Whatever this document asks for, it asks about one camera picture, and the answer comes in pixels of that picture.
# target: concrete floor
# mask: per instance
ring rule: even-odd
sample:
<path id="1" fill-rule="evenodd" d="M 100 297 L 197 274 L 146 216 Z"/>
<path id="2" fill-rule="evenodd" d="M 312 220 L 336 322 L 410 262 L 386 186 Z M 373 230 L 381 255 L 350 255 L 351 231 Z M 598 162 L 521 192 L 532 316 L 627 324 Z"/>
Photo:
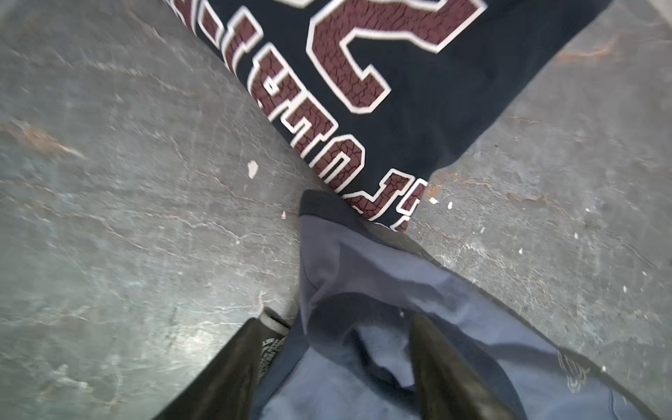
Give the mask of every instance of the concrete floor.
<path id="1" fill-rule="evenodd" d="M 264 304 L 295 310 L 298 200 L 324 185 L 160 1 L 4 9 L 0 417 L 149 418 Z M 400 237 L 663 418 L 671 118 L 672 30 L 617 1 Z"/>

